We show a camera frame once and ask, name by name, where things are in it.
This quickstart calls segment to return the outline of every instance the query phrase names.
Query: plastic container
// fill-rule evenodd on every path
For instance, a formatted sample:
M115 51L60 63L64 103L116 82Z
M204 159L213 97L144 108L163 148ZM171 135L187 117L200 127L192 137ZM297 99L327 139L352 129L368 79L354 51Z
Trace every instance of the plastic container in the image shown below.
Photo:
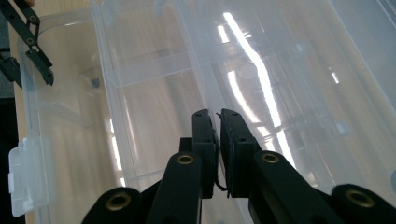
M388 3L91 0L93 20L43 20L55 84L22 57L28 137L11 154L15 206L34 208L37 223L79 223L106 190L147 188L207 107L218 132L214 113L244 115L262 149L312 187L352 183L396 205ZM251 222L246 200L217 189L202 215Z

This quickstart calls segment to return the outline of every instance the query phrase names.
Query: plastic latch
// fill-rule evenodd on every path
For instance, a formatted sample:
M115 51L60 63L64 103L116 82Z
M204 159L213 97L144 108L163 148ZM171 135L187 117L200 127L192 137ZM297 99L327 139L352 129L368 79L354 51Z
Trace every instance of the plastic latch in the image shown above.
M54 199L54 176L48 141L24 138L9 153L9 171L8 184L14 217L48 205Z

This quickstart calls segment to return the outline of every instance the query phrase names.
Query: gray floor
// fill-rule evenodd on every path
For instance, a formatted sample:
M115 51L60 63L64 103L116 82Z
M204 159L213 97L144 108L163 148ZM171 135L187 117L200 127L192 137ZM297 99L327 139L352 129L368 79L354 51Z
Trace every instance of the gray floor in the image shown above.
M9 48L7 21L0 13L0 48ZM4 58L9 57L9 53L2 52ZM0 98L14 97L14 84L9 82L0 72Z

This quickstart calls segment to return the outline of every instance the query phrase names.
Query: clear plastic box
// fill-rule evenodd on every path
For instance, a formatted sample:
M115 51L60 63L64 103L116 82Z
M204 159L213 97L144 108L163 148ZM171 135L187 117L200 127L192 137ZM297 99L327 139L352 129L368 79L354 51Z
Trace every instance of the clear plastic box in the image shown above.
M55 83L21 57L28 137L11 155L14 204L37 223L79 223L106 190L158 181L192 113L209 108L219 132L214 113L229 108L311 186L352 183L396 205L387 2L91 0L93 19L46 18ZM216 189L203 201L203 223L249 222L246 200Z

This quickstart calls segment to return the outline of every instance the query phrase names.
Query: transparent storage box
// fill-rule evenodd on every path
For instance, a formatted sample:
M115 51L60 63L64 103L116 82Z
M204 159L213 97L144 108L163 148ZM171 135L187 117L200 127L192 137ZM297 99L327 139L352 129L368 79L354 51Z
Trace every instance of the transparent storage box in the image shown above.
M240 112L262 149L312 187L352 183L396 205L390 1L91 5L42 21L52 87L21 57L28 137L10 156L18 211L79 223L108 189L146 189L203 108L218 133L215 113ZM251 222L246 200L215 189L203 223Z

